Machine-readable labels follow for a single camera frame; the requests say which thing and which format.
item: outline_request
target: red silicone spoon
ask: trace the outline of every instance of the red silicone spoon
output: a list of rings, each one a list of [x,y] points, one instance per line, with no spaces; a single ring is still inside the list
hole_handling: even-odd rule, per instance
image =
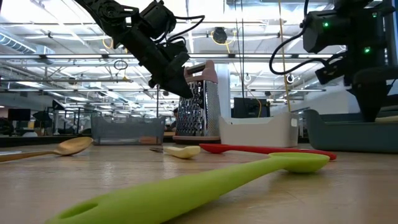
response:
[[[304,152],[321,154],[330,157],[330,160],[335,160],[336,155],[331,152],[314,150],[314,149],[292,149],[292,148],[281,148],[281,147],[260,147],[260,146],[232,146],[227,144],[199,144],[199,146],[211,153],[223,153],[226,151],[242,151],[242,152],[255,152],[261,154],[269,154],[273,152]]]

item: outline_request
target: computer monitor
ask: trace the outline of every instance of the computer monitor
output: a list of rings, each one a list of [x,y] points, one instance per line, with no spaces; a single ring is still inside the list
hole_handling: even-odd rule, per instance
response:
[[[258,99],[261,102],[260,118],[270,116],[269,104],[266,99]],[[234,98],[234,110],[232,118],[258,118],[260,105],[254,98]]]
[[[9,121],[30,121],[30,109],[8,109]]]

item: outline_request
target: wooden tabletop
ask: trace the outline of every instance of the wooden tabletop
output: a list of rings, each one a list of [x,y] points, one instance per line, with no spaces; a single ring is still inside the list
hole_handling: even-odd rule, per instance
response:
[[[50,149],[55,146],[1,150]],[[316,174],[265,175],[168,223],[396,223],[398,156],[337,154],[335,162]],[[147,146],[93,146],[73,157],[4,162],[0,164],[1,223],[43,223],[82,200],[114,189],[262,158],[266,155],[203,152],[193,160],[182,160]]]

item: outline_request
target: green silicone spatula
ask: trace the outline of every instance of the green silicone spatula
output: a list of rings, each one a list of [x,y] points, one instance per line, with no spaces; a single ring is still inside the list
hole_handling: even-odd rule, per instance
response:
[[[46,224],[162,223],[279,169],[307,173],[329,157],[278,152],[269,159],[116,190],[65,210]]]

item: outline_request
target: white box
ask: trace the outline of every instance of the white box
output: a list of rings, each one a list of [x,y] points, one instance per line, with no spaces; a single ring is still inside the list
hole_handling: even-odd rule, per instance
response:
[[[299,116],[282,113],[271,118],[220,117],[222,144],[235,146],[295,147]]]

